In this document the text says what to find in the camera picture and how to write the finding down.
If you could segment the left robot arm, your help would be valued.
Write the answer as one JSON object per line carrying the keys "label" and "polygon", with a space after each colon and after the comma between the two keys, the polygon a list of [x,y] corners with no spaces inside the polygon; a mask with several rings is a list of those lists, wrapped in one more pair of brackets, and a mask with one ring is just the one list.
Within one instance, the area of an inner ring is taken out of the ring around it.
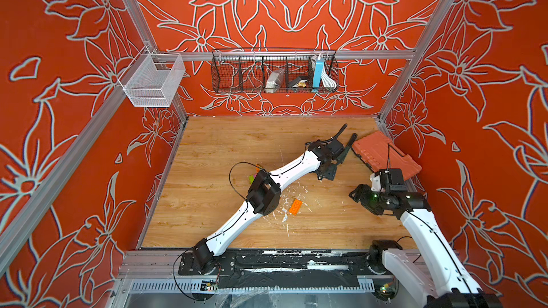
{"label": "left robot arm", "polygon": [[303,154],[289,164],[273,171],[260,169],[240,208],[217,231],[192,248],[198,267],[211,266],[251,223],[275,211],[282,192],[295,181],[309,173],[315,173],[319,180],[333,180],[344,152],[345,146],[335,138],[318,140],[305,144]]}

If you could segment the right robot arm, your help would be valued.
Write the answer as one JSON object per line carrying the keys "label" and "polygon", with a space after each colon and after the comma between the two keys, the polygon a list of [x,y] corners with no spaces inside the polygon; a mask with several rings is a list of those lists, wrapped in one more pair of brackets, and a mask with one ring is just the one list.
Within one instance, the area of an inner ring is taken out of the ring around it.
{"label": "right robot arm", "polygon": [[399,242],[372,242],[367,264],[376,274],[389,272],[420,307],[501,307],[465,269],[442,234],[427,199],[411,192],[398,168],[385,168],[360,184],[350,198],[373,215],[393,215],[409,232],[428,272],[408,258]]}

